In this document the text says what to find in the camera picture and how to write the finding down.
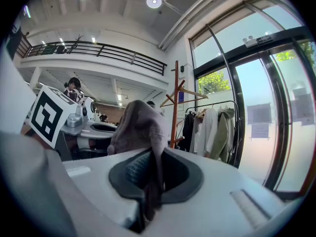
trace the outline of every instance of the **black metal railing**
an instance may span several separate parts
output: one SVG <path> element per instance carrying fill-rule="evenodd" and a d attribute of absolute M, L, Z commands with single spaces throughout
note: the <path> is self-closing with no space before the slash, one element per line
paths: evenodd
<path fill-rule="evenodd" d="M 165 63 L 147 55 L 114 45 L 88 41 L 52 42 L 33 46 L 26 57 L 47 54 L 81 54 L 120 60 L 163 75 Z"/>
<path fill-rule="evenodd" d="M 25 58 L 27 54 L 30 52 L 31 48 L 32 48 L 32 45 L 29 43 L 26 37 L 22 35 L 20 44 L 18 48 L 16 49 L 17 55 L 19 55 L 21 58 Z"/>

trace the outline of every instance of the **tree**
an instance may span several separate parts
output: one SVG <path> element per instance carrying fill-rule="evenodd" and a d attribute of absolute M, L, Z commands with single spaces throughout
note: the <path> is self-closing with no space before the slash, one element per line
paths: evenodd
<path fill-rule="evenodd" d="M 316 57 L 315 57 L 315 50 L 313 49 L 312 43 L 311 42 L 300 43 L 300 46 L 302 50 L 304 51 L 305 55 L 307 56 L 311 66 L 314 66 Z M 293 50 L 276 54 L 277 61 L 286 61 L 286 60 L 290 60 L 294 58 L 296 58 L 296 53 Z"/>
<path fill-rule="evenodd" d="M 214 93 L 231 89 L 229 81 L 224 80 L 224 72 L 214 72 L 198 80 L 198 91 L 202 93 L 202 87 L 206 89 L 204 93 Z"/>

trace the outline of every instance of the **wooden coat rack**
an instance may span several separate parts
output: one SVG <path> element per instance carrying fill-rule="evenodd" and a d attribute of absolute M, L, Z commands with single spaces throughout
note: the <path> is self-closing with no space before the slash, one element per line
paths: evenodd
<path fill-rule="evenodd" d="M 163 101 L 163 103 L 160 105 L 160 107 L 173 105 L 173 119 L 172 119 L 172 131 L 171 131 L 170 147 L 174 148 L 176 143 L 178 143 L 179 141 L 184 139 L 184 137 L 180 137 L 179 139 L 176 139 L 176 136 L 177 136 L 178 104 L 183 104 L 183 103 L 188 103 L 188 102 L 192 102 L 192 101 L 197 101 L 197 100 L 200 100 L 200 99 L 208 98 L 208 96 L 202 95 L 200 93 L 196 93 L 196 92 L 193 92 L 193 91 L 186 90 L 182 86 L 184 84 L 185 80 L 182 80 L 182 82 L 179 85 L 179 62 L 178 61 L 176 61 L 175 69 L 173 69 L 171 71 L 175 71 L 174 91 L 173 91 L 173 93 L 170 96 L 168 94 L 166 94 L 167 99 L 165 101 Z M 198 96 L 200 98 L 194 99 L 194 100 L 189 100 L 189 101 L 184 101 L 184 102 L 179 103 L 179 101 L 178 101 L 179 100 L 179 91 L 182 91 L 182 92 L 187 93 L 187 94 L 195 95 L 195 96 Z M 172 104 L 165 105 L 165 103 L 167 103 L 168 100 L 170 100 L 172 102 Z"/>

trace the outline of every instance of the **white jacket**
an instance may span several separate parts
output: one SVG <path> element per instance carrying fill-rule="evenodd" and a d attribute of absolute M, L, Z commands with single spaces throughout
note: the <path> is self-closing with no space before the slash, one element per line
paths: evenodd
<path fill-rule="evenodd" d="M 201 129 L 198 131 L 197 139 L 197 155 L 204 156 L 210 153 L 213 147 L 214 138 L 218 126 L 218 114 L 214 108 L 207 109 Z"/>

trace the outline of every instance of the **dark hair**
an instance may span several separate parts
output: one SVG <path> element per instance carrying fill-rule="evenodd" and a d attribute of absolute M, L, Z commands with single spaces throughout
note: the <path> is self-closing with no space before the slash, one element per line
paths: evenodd
<path fill-rule="evenodd" d="M 73 77 L 73 78 L 71 78 L 69 80 L 68 83 L 65 83 L 64 84 L 65 88 L 68 87 L 71 83 L 74 83 L 76 89 L 80 89 L 81 88 L 80 81 L 79 81 L 79 79 L 77 77 Z"/>

